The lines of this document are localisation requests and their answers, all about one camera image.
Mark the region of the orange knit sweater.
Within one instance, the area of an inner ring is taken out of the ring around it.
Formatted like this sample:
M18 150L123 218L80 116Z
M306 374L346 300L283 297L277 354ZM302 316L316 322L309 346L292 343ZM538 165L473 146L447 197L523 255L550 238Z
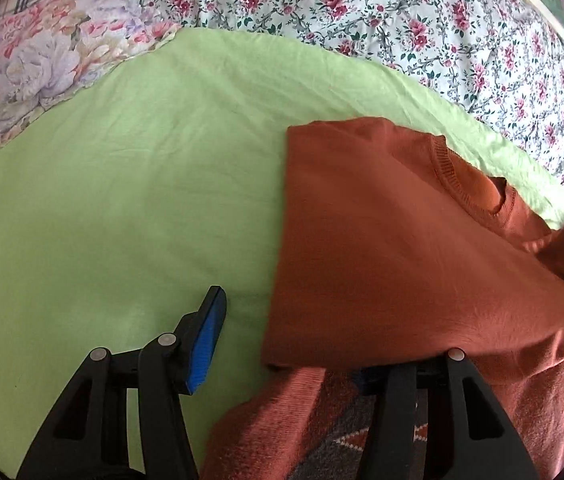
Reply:
M212 430L205 479L350 479L364 368L463 350L541 478L564 466L564 226L444 138L383 118L288 129L284 221L252 400Z

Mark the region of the light green bed sheet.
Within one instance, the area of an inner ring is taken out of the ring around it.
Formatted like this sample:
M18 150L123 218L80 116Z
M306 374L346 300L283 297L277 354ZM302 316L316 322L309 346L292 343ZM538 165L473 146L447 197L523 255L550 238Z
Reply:
M16 475L92 349L144 346L219 285L212 368L182 402L202 456L268 377L286 129L358 116L446 136L564 223L564 188L543 166L404 74L288 38L182 30L0 148L0 470Z

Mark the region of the pink floral white quilt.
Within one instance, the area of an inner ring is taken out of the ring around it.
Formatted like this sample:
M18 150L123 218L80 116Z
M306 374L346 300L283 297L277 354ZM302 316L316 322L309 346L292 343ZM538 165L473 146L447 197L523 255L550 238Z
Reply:
M525 0L150 0L168 18L297 39L413 78L564 185L564 40Z

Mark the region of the lilac floral pillow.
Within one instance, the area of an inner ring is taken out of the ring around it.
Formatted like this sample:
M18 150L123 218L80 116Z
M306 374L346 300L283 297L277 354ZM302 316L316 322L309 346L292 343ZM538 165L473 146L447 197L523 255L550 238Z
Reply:
M40 0L0 18L0 148L179 28L144 0Z

